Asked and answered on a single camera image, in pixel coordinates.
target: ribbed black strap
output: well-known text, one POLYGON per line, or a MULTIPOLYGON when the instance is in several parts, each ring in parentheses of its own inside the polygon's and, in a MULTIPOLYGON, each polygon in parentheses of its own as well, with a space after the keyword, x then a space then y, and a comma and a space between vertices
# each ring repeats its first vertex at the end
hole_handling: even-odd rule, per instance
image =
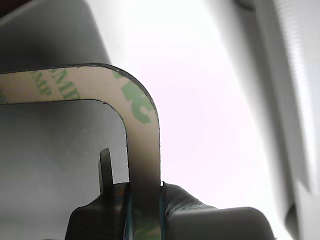
POLYGON ((171 214, 181 211, 216 209, 202 203, 182 187, 174 184, 163 183, 164 215, 168 219, 171 214))

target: gray plastic surface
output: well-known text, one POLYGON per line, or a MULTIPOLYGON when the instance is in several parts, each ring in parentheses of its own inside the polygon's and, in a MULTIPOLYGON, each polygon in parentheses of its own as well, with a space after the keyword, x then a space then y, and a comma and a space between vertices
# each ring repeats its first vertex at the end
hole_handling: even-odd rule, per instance
POLYGON ((64 239, 70 214, 100 194, 99 154, 128 182, 124 124, 95 100, 0 105, 0 239, 64 239))
POLYGON ((33 0, 0 19, 0 72, 109 63, 84 0, 33 0))
POLYGON ((167 240, 274 240, 265 216, 249 207, 191 210, 173 215, 167 240))

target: adhesive tape liner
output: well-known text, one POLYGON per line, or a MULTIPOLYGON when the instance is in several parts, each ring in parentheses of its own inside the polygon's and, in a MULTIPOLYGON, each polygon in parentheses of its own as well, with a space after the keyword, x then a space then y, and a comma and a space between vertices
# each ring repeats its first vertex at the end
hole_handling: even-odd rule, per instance
POLYGON ((160 240, 160 129, 145 88, 107 64, 0 74, 0 104, 98 100, 112 106, 126 130, 135 240, 160 240))

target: dark gray plastic part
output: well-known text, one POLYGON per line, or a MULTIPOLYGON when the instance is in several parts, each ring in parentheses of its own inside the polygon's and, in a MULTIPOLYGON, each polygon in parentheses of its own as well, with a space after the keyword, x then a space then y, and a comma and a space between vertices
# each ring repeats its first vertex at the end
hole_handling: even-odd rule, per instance
POLYGON ((167 221, 167 240, 274 240, 265 216, 250 207, 191 210, 167 221))
POLYGON ((110 63, 84 0, 35 0, 0 19, 0 72, 110 63))

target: white background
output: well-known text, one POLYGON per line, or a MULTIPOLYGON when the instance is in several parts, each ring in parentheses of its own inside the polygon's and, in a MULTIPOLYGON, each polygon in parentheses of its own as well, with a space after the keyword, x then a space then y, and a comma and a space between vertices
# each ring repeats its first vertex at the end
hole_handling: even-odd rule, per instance
MULTIPOLYGON (((111 63, 135 76, 156 104, 162 180, 220 209, 257 208, 275 237, 290 239, 252 108, 259 96, 248 96, 221 34, 222 26, 235 27, 233 2, 88 2, 111 63)), ((233 37, 227 40, 241 42, 233 37)))

